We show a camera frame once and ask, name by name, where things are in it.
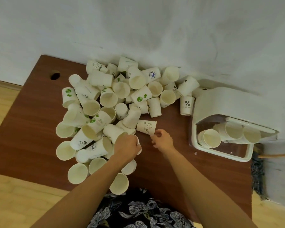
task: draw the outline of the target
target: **black floral dress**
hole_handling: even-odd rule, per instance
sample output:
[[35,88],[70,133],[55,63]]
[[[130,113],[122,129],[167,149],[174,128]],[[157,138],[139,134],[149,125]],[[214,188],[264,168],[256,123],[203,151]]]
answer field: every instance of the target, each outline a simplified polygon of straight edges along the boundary
[[106,194],[87,228],[194,228],[175,209],[155,201],[146,189]]

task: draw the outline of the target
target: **wooden floor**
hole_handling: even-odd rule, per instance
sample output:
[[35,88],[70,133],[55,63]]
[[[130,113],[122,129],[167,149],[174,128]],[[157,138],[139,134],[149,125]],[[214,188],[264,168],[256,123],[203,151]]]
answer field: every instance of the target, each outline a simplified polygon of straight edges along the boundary
[[[0,87],[0,124],[18,91]],[[30,227],[68,192],[0,175],[0,227]],[[252,218],[259,228],[285,228],[285,207],[252,197]]]

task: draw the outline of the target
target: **brown tabletop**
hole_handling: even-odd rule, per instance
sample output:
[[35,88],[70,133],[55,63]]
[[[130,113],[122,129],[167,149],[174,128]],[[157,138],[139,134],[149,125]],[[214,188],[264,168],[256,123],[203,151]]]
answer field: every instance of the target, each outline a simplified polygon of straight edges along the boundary
[[[53,73],[60,73],[60,77],[51,80]],[[39,58],[0,126],[0,174],[69,191],[76,186],[67,179],[75,159],[61,161],[55,154],[62,141],[70,140],[57,137],[55,127],[67,111],[62,107],[61,90],[70,87],[68,77],[74,73],[87,78],[85,65],[45,55]],[[180,115],[179,107],[177,101],[163,108],[162,116],[151,119],[144,114],[142,119],[157,120],[156,128],[171,134],[175,148],[251,217],[250,162],[241,163],[190,147],[190,117]],[[147,134],[136,135],[143,150],[135,158],[136,171],[129,175],[130,187],[147,188],[155,199],[198,221],[169,163],[153,148]]]

